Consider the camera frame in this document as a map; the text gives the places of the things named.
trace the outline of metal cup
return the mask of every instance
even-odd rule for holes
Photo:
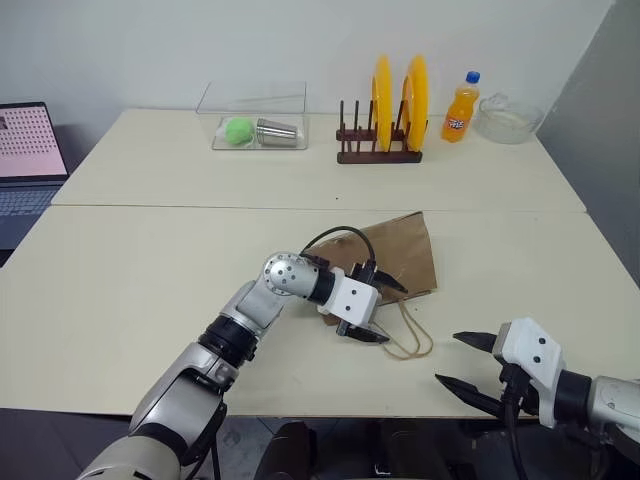
[[[268,147],[295,147],[298,144],[298,127],[259,118],[256,138],[260,145]]]

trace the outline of blue bottle cap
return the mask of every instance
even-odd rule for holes
[[[480,80],[480,74],[478,72],[469,72],[467,73],[467,83],[478,83]]]

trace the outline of laptop screen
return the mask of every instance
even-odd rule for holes
[[[0,105],[0,178],[67,175],[44,103]]]

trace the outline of tennis ball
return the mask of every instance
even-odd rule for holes
[[[231,145],[241,145],[253,138],[253,122],[248,118],[232,118],[224,130],[224,138]]]

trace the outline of orange soda bottle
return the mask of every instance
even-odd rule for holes
[[[473,104],[480,96],[478,80],[478,72],[469,72],[466,82],[456,88],[456,96],[442,125],[441,137],[444,140],[459,142],[464,137],[473,116]]]

